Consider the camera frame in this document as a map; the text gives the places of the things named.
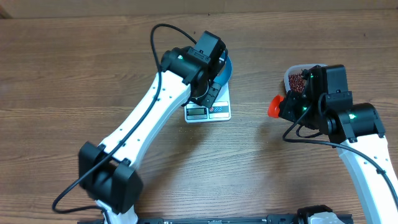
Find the blue plastic bowl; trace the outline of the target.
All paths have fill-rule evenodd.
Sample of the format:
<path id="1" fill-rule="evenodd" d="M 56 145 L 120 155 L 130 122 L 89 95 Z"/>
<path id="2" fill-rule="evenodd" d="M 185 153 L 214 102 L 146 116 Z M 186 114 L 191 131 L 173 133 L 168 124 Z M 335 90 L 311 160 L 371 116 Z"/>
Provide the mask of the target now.
<path id="1" fill-rule="evenodd" d="M 219 84 L 221 87 L 225 86 L 233 73 L 233 64 L 229 57 L 228 50 L 225 49 L 220 57 L 221 61 L 224 63 L 224 66 L 217 77 L 214 79 L 214 82 Z"/>

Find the clear plastic food container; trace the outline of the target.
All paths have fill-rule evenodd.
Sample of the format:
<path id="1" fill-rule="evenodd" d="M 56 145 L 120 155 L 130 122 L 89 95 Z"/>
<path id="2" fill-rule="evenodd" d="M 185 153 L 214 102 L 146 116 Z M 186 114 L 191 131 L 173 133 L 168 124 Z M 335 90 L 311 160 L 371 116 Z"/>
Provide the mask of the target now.
<path id="1" fill-rule="evenodd" d="M 303 64 L 303 65 L 294 65 L 290 67 L 285 75 L 284 75 L 284 85 L 285 91 L 295 91 L 298 93 L 302 93 L 305 88 L 306 80 L 303 79 L 302 72 L 304 70 L 309 70 L 312 67 L 319 65 L 324 67 L 325 64 L 314 63 L 314 64 Z"/>

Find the white digital kitchen scale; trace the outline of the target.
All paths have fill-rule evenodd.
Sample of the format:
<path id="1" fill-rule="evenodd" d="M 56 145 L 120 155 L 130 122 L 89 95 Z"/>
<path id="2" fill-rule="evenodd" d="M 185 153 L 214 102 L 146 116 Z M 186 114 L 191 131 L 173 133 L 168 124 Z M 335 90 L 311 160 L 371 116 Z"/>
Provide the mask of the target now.
<path id="1" fill-rule="evenodd" d="M 210 108 L 190 102 L 184 107 L 184 118 L 187 123 L 229 121 L 231 119 L 231 102 L 228 83 L 221 88 L 217 99 Z"/>

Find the red adzuki beans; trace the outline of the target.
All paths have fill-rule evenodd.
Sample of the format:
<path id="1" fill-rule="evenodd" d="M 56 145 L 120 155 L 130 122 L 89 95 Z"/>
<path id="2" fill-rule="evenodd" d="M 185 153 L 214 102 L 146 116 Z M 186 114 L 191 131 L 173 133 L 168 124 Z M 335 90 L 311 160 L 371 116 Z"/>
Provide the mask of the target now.
<path id="1" fill-rule="evenodd" d="M 297 93 L 303 93 L 307 85 L 307 80 L 304 79 L 301 73 L 294 73 L 288 76 L 289 87 L 292 91 Z"/>

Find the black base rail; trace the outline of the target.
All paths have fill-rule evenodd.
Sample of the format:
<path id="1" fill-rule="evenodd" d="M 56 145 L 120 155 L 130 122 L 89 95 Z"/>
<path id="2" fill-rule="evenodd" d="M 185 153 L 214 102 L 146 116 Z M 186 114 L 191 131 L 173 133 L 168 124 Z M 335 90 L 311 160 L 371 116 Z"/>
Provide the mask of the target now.
<path id="1" fill-rule="evenodd" d="M 138 224 L 298 224 L 298 218 L 294 214 L 268 215 L 266 217 L 235 217 L 235 218 L 186 218 L 186 219 L 162 219 L 140 218 Z"/>

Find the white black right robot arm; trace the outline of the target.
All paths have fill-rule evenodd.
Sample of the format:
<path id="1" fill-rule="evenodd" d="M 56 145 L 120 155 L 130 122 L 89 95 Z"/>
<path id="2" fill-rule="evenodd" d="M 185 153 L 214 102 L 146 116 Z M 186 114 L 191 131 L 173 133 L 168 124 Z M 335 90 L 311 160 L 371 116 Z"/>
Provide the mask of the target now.
<path id="1" fill-rule="evenodd" d="M 315 130 L 286 142 L 326 145 L 338 151 L 368 223 L 397 223 L 397 176 L 389 156 L 386 130 L 375 107 L 353 103 L 344 65 L 294 66 L 304 82 L 301 91 L 285 84 L 268 115 L 291 121 L 292 127 Z"/>

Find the red measuring scoop blue handle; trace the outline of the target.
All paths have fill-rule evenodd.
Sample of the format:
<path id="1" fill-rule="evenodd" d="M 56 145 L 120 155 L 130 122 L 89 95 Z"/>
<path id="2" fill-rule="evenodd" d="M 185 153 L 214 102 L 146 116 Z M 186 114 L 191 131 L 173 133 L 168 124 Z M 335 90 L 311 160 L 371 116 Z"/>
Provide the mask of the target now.
<path id="1" fill-rule="evenodd" d="M 279 105 L 280 103 L 284 100 L 283 96 L 276 95 L 273 100 L 270 102 L 267 115 L 271 118 L 279 118 L 279 113 L 280 113 L 280 108 Z"/>

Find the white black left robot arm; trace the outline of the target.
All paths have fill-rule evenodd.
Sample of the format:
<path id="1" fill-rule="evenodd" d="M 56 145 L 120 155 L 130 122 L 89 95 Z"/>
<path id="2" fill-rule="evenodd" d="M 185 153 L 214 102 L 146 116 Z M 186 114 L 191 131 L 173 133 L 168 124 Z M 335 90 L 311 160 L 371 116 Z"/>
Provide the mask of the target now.
<path id="1" fill-rule="evenodd" d="M 205 31 L 194 46 L 155 58 L 151 88 L 122 124 L 98 145 L 78 154 L 78 185 L 103 214 L 103 223 L 137 223 L 134 204 L 143 182 L 137 173 L 150 144 L 171 115 L 184 107 L 187 120 L 230 119 L 227 83 L 232 74 L 225 43 Z"/>

